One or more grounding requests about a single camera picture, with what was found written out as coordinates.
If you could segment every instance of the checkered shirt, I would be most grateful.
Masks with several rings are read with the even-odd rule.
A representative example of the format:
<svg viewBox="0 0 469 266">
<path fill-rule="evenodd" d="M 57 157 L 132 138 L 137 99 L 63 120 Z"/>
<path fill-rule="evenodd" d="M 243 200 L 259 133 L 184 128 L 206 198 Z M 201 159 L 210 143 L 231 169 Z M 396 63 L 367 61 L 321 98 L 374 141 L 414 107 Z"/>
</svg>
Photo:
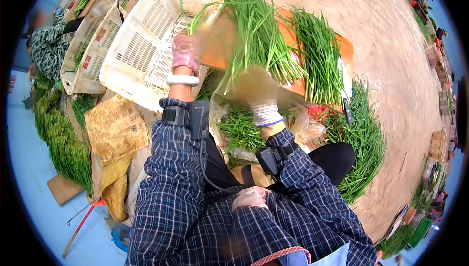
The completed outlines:
<svg viewBox="0 0 469 266">
<path fill-rule="evenodd" d="M 160 105 L 188 108 L 171 98 Z M 284 129 L 268 141 L 280 146 L 293 139 Z M 150 177 L 138 190 L 126 265 L 258 265 L 291 248 L 305 251 L 313 263 L 347 242 L 347 265 L 375 264 L 375 247 L 357 216 L 301 149 L 279 163 L 282 186 L 265 196 L 268 209 L 242 206 L 232 212 L 242 186 L 203 193 L 204 141 L 162 121 L 155 123 L 151 140 L 144 167 Z"/>
</svg>

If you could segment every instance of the concrete floor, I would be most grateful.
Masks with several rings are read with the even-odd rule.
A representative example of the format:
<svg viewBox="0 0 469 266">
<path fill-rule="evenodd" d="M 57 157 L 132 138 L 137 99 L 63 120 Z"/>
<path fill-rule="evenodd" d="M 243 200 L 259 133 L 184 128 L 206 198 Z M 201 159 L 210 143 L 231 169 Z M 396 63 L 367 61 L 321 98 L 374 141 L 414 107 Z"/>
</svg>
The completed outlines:
<svg viewBox="0 0 469 266">
<path fill-rule="evenodd" d="M 137 0 L 126 7 L 130 12 Z M 355 73 L 369 79 L 387 137 L 384 165 L 364 196 L 350 207 L 376 242 L 418 185 L 432 131 L 449 130 L 438 108 L 441 90 L 426 58 L 426 41 L 408 0 L 274 0 L 327 17 L 354 44 Z"/>
</svg>

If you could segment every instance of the leg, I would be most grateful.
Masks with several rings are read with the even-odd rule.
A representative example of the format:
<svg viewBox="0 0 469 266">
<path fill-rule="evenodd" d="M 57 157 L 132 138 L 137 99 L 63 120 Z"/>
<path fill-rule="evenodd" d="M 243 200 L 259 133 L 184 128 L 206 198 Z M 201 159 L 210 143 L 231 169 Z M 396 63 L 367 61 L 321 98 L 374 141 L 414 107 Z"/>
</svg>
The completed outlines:
<svg viewBox="0 0 469 266">
<path fill-rule="evenodd" d="M 223 161 L 223 158 L 215 145 L 215 140 L 210 133 L 209 137 L 205 139 L 205 143 L 207 145 L 207 169 L 205 170 L 205 174 L 208 179 L 221 188 L 241 185 Z M 215 190 L 214 187 L 205 183 L 205 192 L 213 190 Z"/>
<path fill-rule="evenodd" d="M 310 152 L 311 160 L 319 165 L 334 186 L 338 186 L 355 165 L 355 151 L 345 142 L 331 143 Z"/>
<path fill-rule="evenodd" d="M 63 29 L 62 34 L 77 31 L 77 29 L 80 26 L 80 24 L 82 23 L 83 19 L 84 19 L 84 17 L 72 20 L 69 23 L 67 23 L 67 25 L 65 25 L 65 28 Z"/>
</svg>

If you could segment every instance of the pink patterned cloth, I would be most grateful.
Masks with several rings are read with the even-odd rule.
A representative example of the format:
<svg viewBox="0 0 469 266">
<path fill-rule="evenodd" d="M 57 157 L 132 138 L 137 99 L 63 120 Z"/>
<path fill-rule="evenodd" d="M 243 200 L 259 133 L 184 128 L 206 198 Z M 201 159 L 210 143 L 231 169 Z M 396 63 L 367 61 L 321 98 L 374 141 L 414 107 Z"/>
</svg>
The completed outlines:
<svg viewBox="0 0 469 266">
<path fill-rule="evenodd" d="M 197 37 L 179 33 L 173 40 L 173 68 L 187 66 L 199 76 L 200 43 Z"/>
</svg>

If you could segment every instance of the wooden plank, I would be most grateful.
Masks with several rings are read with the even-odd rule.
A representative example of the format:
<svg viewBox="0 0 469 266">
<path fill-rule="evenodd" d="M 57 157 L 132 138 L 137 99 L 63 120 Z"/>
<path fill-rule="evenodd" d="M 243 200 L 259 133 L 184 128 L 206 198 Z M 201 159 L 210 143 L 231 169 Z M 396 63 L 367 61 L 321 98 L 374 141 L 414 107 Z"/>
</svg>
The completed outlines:
<svg viewBox="0 0 469 266">
<path fill-rule="evenodd" d="M 290 11 L 286 9 L 280 9 L 279 12 L 284 17 L 291 16 Z M 222 71 L 226 70 L 228 65 L 227 56 L 232 53 L 237 35 L 237 27 L 229 19 L 228 15 L 228 11 L 220 13 L 220 16 L 211 28 L 211 31 L 206 38 L 205 49 L 200 58 L 201 65 Z M 277 18 L 277 24 L 280 32 L 284 36 L 285 43 L 288 46 L 296 47 L 297 39 L 293 31 L 279 18 Z M 340 37 L 338 35 L 336 35 L 336 38 L 337 43 L 341 45 L 342 61 L 347 68 L 349 79 L 352 80 L 354 71 L 353 44 L 347 38 Z M 284 85 L 283 88 L 304 97 L 305 79 L 296 80 L 292 82 L 291 85 Z"/>
<path fill-rule="evenodd" d="M 56 175 L 51 178 L 47 181 L 47 186 L 59 206 L 62 206 L 83 190 L 82 187 L 76 185 L 73 181 L 67 180 L 63 175 Z"/>
</svg>

